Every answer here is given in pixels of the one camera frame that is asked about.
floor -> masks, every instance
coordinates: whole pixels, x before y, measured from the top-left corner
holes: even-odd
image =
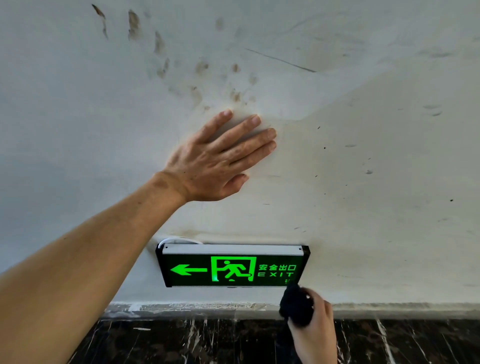
[[[477,320],[337,320],[339,364],[480,363]],[[69,364],[298,364],[282,321],[98,321]]]

white wall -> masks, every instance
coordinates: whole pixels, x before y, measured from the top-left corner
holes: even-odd
[[[108,39],[87,1],[0,4],[0,270],[133,191],[231,107],[278,129],[275,154],[240,194],[185,206],[157,237],[307,243],[302,284],[333,303],[480,303],[478,1],[95,5]],[[145,251],[114,301],[281,293],[167,289]]]

exit sign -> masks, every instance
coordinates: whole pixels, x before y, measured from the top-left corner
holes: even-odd
[[[167,287],[284,287],[298,283],[306,245],[159,245],[156,256]]]

fingernail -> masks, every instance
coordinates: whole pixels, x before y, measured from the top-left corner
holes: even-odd
[[[268,130],[268,133],[267,133],[267,136],[270,138],[270,139],[273,139],[276,137],[276,130],[275,129],[269,129]]]
[[[253,126],[258,126],[258,125],[260,125],[260,118],[258,117],[258,115],[255,115],[255,116],[252,118],[251,123],[252,123]]]

green arrow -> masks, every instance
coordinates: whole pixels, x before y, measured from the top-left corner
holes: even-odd
[[[178,273],[181,276],[191,276],[189,272],[207,272],[207,268],[187,268],[188,264],[178,264],[171,269],[172,272]]]

